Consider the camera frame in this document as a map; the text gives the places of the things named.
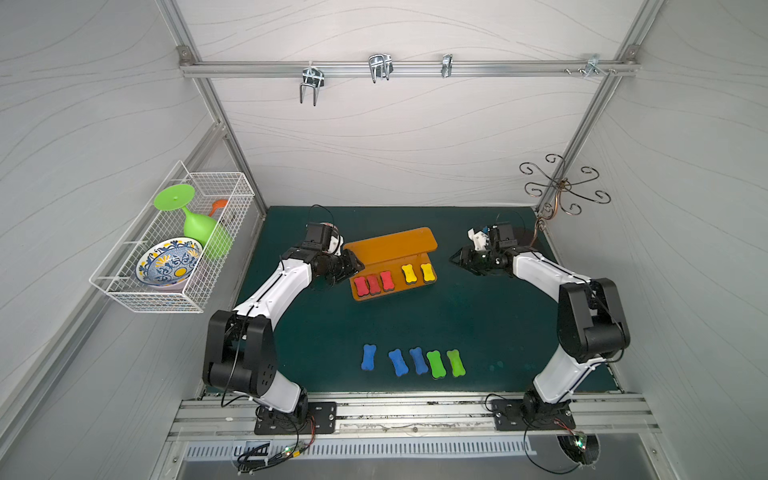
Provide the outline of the yellow eraser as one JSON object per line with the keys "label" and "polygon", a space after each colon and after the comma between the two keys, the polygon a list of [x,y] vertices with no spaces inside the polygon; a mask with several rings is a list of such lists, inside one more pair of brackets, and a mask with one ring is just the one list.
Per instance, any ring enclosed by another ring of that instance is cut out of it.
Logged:
{"label": "yellow eraser", "polygon": [[422,279],[425,284],[434,283],[437,280],[434,268],[431,263],[423,263],[420,265],[422,272]]}
{"label": "yellow eraser", "polygon": [[405,264],[401,266],[404,280],[407,285],[415,284],[418,281],[415,270],[412,264]]}

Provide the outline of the red eraser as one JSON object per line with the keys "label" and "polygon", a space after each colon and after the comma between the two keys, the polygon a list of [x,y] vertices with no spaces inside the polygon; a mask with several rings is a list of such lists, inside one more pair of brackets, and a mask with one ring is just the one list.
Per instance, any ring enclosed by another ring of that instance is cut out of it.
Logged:
{"label": "red eraser", "polygon": [[369,285],[364,276],[355,277],[353,284],[358,298],[363,298],[370,294]]}
{"label": "red eraser", "polygon": [[391,292],[394,291],[396,288],[396,285],[394,283],[394,279],[392,276],[392,273],[390,271],[382,271],[379,273],[379,278],[381,280],[382,289],[385,292]]}
{"label": "red eraser", "polygon": [[369,294],[371,296],[379,295],[382,293],[381,283],[377,274],[371,274],[366,277],[368,283]]}

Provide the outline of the wooden two-tier shelf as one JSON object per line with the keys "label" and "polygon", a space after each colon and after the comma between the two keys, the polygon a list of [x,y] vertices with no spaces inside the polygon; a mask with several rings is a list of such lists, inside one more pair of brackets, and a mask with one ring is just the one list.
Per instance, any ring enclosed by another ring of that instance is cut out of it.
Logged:
{"label": "wooden two-tier shelf", "polygon": [[[423,282],[420,265],[423,263],[431,263],[433,266],[429,254],[436,251],[437,247],[437,241],[432,230],[428,227],[416,228],[347,244],[346,250],[352,251],[364,266],[364,269],[361,272],[357,273],[349,280],[353,299],[357,302],[379,299],[388,295],[435,284],[437,280],[434,283],[429,284]],[[418,281],[415,284],[406,284],[401,270],[401,266],[405,264],[413,265],[418,278]],[[371,274],[377,274],[379,276],[379,273],[382,271],[390,271],[392,273],[396,285],[395,290],[385,292],[382,289],[382,293],[379,295],[371,296],[369,294],[366,297],[358,298],[355,292],[353,279],[359,276],[364,276],[366,278]]]}

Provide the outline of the blue eraser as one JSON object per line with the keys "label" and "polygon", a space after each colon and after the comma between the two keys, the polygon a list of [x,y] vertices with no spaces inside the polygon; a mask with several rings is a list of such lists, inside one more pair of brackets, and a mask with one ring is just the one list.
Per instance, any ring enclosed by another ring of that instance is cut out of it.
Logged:
{"label": "blue eraser", "polygon": [[375,355],[377,346],[374,344],[364,344],[360,368],[362,371],[373,371],[375,369]]}
{"label": "blue eraser", "polygon": [[423,350],[420,347],[411,348],[409,354],[413,360],[414,370],[417,375],[423,375],[429,372],[429,367],[425,361]]}
{"label": "blue eraser", "polygon": [[394,349],[388,352],[388,358],[392,362],[395,375],[400,378],[409,373],[409,367],[405,362],[402,351]]}

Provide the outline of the green eraser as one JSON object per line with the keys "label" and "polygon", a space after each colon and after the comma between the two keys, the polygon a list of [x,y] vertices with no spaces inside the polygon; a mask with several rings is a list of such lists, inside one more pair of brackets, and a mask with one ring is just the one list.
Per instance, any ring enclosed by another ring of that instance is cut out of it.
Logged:
{"label": "green eraser", "polygon": [[438,350],[429,351],[426,354],[431,375],[434,379],[442,379],[447,375],[446,368],[442,361],[441,352]]}
{"label": "green eraser", "polygon": [[451,366],[452,376],[454,378],[463,377],[466,375],[466,369],[463,364],[460,351],[457,349],[448,350],[446,356]]}

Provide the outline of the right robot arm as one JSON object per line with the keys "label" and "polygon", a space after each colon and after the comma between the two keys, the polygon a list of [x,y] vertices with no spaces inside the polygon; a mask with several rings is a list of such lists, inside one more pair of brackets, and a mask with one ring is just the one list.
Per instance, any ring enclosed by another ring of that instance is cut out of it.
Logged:
{"label": "right robot arm", "polygon": [[503,271],[557,303],[558,347],[524,395],[521,413],[528,422],[565,414],[589,374],[618,361],[630,345],[616,283],[577,274],[522,245],[507,223],[471,229],[468,238],[471,244],[451,255],[451,263],[476,276]]}

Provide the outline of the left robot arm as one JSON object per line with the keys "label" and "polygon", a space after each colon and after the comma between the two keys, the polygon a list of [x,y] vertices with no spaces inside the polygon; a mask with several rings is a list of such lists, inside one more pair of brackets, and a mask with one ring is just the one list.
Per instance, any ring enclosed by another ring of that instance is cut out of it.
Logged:
{"label": "left robot arm", "polygon": [[302,423],[305,389],[279,371],[276,327],[292,302],[317,278],[335,284],[364,269],[331,223],[309,223],[304,239],[280,256],[271,276],[234,310],[210,317],[202,370],[205,386],[234,393]]}

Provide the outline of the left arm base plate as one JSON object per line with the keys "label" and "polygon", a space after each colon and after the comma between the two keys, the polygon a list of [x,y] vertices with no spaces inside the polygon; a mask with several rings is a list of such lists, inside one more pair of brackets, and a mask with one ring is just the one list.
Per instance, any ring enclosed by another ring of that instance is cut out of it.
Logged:
{"label": "left arm base plate", "polygon": [[336,431],[336,402],[300,402],[292,413],[260,406],[253,433],[267,435],[328,435]]}

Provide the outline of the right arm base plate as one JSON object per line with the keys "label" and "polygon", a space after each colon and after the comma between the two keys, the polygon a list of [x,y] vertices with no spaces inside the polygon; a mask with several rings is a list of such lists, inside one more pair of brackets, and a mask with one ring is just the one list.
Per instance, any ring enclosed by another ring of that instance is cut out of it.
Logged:
{"label": "right arm base plate", "polygon": [[528,398],[494,398],[486,403],[494,427],[502,432],[575,430],[570,402],[550,404]]}

